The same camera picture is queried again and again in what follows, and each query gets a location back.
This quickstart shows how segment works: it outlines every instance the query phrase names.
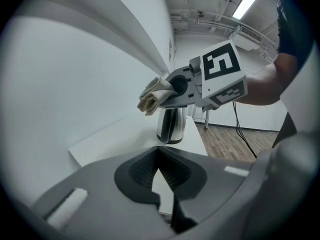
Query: white table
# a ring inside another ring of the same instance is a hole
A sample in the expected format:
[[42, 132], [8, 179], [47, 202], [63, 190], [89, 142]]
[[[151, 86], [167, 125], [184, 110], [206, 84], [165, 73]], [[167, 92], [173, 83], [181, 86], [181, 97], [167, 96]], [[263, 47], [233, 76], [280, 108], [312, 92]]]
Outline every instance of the white table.
[[[168, 146], [208, 155], [191, 116], [186, 117], [184, 137], [178, 144], [165, 144], [157, 138], [158, 118], [157, 111], [151, 116], [134, 113], [71, 147], [69, 152], [81, 166], [153, 146]], [[152, 191], [160, 195], [159, 211], [172, 214], [174, 195], [159, 170], [154, 176]]]

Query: stainless steel kettle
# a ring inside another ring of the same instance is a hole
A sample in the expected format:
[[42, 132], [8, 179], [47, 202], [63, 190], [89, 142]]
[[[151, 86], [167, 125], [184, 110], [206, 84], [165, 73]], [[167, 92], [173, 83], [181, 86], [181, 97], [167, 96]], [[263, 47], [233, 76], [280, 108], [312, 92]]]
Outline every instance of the stainless steel kettle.
[[182, 141], [186, 127], [184, 107], [162, 109], [158, 119], [156, 136], [164, 143], [177, 144]]

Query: kettle handle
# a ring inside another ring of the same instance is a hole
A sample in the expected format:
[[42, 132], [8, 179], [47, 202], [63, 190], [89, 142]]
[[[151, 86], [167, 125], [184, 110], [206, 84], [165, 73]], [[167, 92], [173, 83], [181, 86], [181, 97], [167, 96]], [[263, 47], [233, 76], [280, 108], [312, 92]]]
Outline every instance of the kettle handle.
[[166, 109], [161, 129], [161, 141], [168, 143], [175, 129], [177, 109]]

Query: towel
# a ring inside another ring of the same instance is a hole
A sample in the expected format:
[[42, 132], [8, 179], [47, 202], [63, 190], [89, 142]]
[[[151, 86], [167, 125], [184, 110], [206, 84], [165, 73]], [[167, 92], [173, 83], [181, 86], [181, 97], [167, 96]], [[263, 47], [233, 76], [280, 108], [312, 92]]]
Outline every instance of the towel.
[[160, 104], [166, 101], [170, 96], [177, 94], [171, 83], [162, 77], [153, 79], [140, 94], [138, 109], [145, 112], [146, 116], [151, 116]]

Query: ceiling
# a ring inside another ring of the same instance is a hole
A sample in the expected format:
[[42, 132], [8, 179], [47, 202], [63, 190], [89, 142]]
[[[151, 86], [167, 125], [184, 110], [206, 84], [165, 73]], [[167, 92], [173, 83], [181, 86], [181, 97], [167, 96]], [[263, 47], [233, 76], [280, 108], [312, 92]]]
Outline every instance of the ceiling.
[[[172, 23], [176, 33], [197, 32], [216, 36], [228, 36], [231, 32], [226, 31], [226, 29], [228, 29], [226, 26], [235, 28], [239, 25], [236, 21], [218, 15], [232, 18], [232, 14], [240, 1], [241, 0], [166, 0], [171, 15], [175, 16]], [[241, 19], [242, 23], [252, 27], [270, 39], [274, 44], [266, 40], [265, 46], [273, 50], [275, 50], [278, 45], [278, 1], [279, 0], [255, 0]], [[199, 21], [198, 11], [203, 15]]]

